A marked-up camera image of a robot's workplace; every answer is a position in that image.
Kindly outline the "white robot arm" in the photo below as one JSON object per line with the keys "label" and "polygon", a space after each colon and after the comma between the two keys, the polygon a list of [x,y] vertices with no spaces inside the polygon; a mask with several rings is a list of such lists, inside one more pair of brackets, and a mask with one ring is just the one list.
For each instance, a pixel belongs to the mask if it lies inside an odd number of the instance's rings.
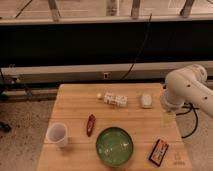
{"label": "white robot arm", "polygon": [[166,111],[176,111],[191,102],[213,118],[213,90],[209,89],[206,69],[198,64],[173,70],[166,75],[166,89],[160,99]]}

